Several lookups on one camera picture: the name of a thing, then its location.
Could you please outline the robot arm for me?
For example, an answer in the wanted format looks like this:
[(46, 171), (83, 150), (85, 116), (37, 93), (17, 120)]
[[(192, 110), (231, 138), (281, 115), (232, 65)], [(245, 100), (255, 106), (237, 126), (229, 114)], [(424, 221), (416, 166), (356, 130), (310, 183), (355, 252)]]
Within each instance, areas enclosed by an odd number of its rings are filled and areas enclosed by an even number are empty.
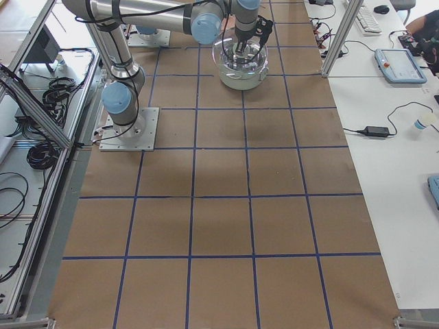
[(201, 45), (221, 47), (217, 64), (221, 81), (235, 90), (258, 86), (267, 71), (265, 44), (273, 22), (259, 15), (259, 1), (64, 1), (77, 21), (89, 25), (110, 60), (114, 82), (102, 102), (114, 125), (138, 123), (137, 98), (145, 83), (143, 69), (133, 60), (123, 25), (190, 35)]

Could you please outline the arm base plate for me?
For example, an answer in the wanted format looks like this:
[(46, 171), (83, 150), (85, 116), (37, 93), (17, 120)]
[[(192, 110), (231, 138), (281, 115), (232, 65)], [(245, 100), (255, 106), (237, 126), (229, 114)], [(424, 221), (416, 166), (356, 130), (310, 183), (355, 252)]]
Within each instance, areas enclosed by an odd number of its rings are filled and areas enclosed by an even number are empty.
[(168, 47), (171, 32), (158, 29), (154, 34), (142, 34), (137, 30), (130, 32), (128, 46), (134, 48), (159, 48)]
[(104, 130), (99, 143), (100, 151), (154, 151), (156, 131), (160, 108), (141, 108), (136, 123), (124, 134), (129, 125), (114, 125), (107, 115), (106, 125), (112, 127)]

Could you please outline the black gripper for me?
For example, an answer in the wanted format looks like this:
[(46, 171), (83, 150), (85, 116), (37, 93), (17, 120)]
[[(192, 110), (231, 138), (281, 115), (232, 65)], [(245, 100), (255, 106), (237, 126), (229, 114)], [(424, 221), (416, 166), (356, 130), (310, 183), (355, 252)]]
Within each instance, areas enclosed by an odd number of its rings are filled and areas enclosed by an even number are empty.
[(259, 38), (259, 46), (264, 47), (272, 33), (273, 21), (257, 16), (235, 15), (235, 35), (237, 42), (233, 51), (245, 53), (247, 42), (253, 37)]

